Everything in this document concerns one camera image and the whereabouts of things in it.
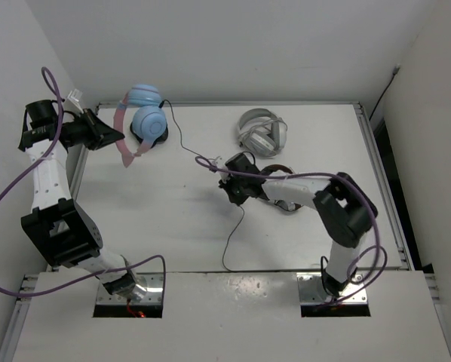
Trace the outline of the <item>pink blue cat-ear headphones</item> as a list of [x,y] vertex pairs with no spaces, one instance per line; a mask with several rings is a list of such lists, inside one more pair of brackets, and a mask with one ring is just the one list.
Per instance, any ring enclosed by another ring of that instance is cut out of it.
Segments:
[[143,139],[137,150],[133,152],[129,150],[124,139],[115,143],[124,167],[129,167],[135,158],[141,157],[152,149],[153,142],[168,127],[163,105],[164,100],[158,89],[147,84],[135,84],[117,105],[113,116],[113,128],[123,133],[124,116],[128,106],[137,106],[138,110],[133,115],[130,125]]

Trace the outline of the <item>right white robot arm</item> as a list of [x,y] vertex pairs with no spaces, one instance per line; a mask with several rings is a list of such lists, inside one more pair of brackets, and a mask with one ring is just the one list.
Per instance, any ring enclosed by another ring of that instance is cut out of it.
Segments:
[[227,161],[216,158],[219,187],[229,201],[241,206],[256,198],[296,212],[302,207],[316,211],[332,239],[327,264],[321,266],[321,283],[333,299],[353,281],[364,237],[376,226],[378,211],[347,173],[332,176],[297,176],[290,168],[272,164],[259,169],[247,155],[238,153]]

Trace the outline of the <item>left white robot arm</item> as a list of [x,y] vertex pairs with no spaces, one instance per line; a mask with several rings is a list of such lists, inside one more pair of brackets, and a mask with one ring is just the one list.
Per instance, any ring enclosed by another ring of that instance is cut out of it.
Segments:
[[99,279],[110,295],[129,301],[143,298],[145,289],[130,270],[129,262],[106,250],[96,223],[70,192],[66,172],[68,150],[84,146],[98,150],[124,139],[90,110],[61,122],[56,100],[26,105],[19,150],[35,165],[31,211],[21,226],[51,267],[81,268]]

